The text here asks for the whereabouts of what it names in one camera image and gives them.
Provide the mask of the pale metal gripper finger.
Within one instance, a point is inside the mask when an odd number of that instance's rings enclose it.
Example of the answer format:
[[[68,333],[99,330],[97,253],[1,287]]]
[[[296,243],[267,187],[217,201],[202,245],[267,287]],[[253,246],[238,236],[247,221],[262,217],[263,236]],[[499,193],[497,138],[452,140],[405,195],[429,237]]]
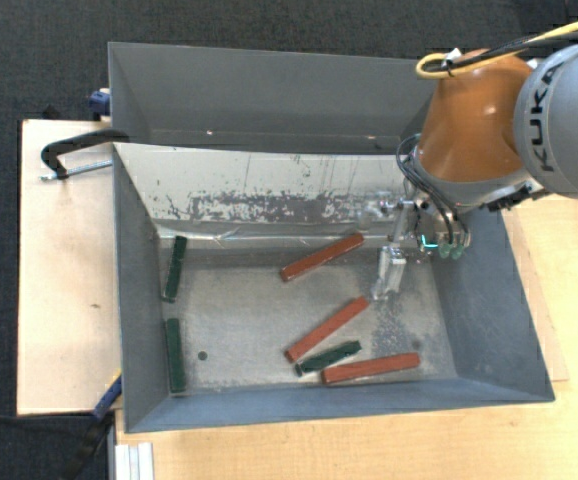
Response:
[[[406,258],[399,249],[390,249],[386,272],[386,289],[398,293],[406,267]]]
[[[378,253],[377,277],[371,288],[371,296],[374,301],[380,300],[388,292],[388,275],[391,269],[391,249],[384,246]]]

